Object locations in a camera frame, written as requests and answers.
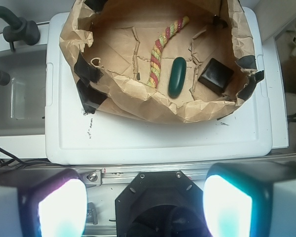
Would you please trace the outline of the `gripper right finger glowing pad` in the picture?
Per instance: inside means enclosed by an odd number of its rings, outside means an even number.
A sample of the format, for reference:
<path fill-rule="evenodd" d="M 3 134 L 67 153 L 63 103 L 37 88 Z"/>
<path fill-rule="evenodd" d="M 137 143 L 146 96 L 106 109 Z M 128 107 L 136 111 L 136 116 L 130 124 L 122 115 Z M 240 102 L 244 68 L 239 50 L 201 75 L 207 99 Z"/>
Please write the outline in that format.
<path fill-rule="evenodd" d="M 214 237 L 296 237 L 296 162 L 215 163 L 203 208 Z"/>

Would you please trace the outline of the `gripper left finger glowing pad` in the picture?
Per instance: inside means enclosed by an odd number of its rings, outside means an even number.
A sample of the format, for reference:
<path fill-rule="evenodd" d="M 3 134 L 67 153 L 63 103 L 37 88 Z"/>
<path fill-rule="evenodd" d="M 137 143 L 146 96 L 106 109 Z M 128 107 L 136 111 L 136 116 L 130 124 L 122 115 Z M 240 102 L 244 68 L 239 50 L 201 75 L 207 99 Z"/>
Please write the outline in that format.
<path fill-rule="evenodd" d="M 0 237 L 80 237 L 87 191 L 72 168 L 0 168 Z"/>

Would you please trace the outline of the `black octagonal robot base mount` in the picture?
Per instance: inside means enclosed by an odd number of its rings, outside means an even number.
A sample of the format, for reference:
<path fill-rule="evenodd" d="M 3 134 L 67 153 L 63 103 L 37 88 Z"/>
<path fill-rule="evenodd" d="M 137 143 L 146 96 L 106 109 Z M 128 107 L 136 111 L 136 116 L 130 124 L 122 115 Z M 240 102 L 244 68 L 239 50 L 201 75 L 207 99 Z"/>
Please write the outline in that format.
<path fill-rule="evenodd" d="M 182 171 L 140 172 L 115 199 L 119 237 L 208 237 L 203 191 Z"/>

